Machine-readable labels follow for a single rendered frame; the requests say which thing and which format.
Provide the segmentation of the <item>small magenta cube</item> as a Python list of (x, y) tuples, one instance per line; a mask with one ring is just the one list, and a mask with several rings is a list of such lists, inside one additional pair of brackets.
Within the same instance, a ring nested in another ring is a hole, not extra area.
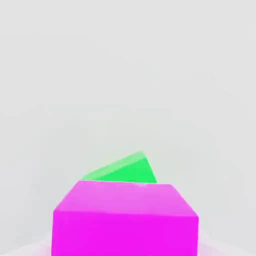
[(51, 256), (197, 256), (198, 230), (170, 184), (81, 180), (53, 212)]

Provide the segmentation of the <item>small green cube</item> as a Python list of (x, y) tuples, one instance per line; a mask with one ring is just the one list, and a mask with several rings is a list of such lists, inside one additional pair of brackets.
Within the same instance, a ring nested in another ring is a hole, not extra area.
[(143, 151), (84, 175), (81, 180), (132, 183), (157, 183), (156, 177)]

